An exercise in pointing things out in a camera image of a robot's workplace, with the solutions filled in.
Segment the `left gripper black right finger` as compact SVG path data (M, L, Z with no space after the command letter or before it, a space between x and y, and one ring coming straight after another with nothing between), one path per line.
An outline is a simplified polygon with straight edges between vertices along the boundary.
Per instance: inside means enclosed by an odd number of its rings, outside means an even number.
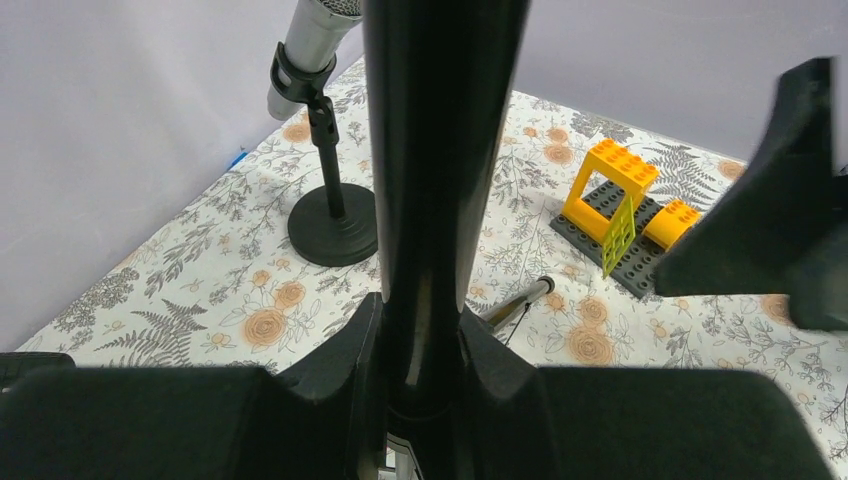
M474 479L828 479L788 396L750 371L534 366L460 319Z

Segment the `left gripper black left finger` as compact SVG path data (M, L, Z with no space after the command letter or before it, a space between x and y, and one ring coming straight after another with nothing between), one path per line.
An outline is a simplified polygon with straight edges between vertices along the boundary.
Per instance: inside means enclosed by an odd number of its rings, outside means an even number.
M1 402L5 479L374 479L385 456L375 366L382 303L299 362L41 368Z

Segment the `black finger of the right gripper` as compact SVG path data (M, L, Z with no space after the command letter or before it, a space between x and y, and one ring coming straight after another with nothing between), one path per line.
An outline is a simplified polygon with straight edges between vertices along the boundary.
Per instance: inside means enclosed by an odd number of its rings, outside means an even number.
M791 322L847 329L847 178L833 171L836 60L783 73L745 172L659 261L663 297L783 294Z

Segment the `black music stand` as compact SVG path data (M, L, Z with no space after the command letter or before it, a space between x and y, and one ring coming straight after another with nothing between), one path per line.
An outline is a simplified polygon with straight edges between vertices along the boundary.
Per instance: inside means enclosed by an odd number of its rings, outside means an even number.
M554 479L538 371L466 307L526 1L364 5L381 294L359 393L423 479Z

